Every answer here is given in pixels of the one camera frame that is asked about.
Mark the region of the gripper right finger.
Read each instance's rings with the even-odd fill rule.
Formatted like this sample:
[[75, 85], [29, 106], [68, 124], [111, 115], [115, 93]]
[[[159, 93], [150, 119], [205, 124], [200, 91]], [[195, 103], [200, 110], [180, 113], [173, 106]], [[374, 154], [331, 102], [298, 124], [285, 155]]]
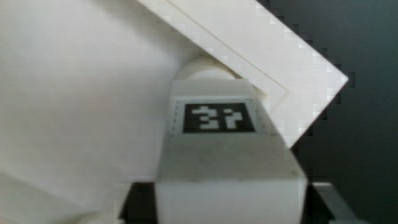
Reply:
[[333, 214], [330, 224], [372, 224], [358, 217], [333, 183], [315, 182], [314, 187]]

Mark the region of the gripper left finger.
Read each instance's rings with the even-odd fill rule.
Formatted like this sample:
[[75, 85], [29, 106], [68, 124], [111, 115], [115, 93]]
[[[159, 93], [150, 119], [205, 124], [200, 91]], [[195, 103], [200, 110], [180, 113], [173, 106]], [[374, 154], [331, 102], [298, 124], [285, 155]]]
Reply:
[[125, 224], [122, 218], [125, 202], [131, 192], [131, 183], [118, 183], [111, 192], [111, 199], [106, 209], [95, 213], [93, 221], [88, 224]]

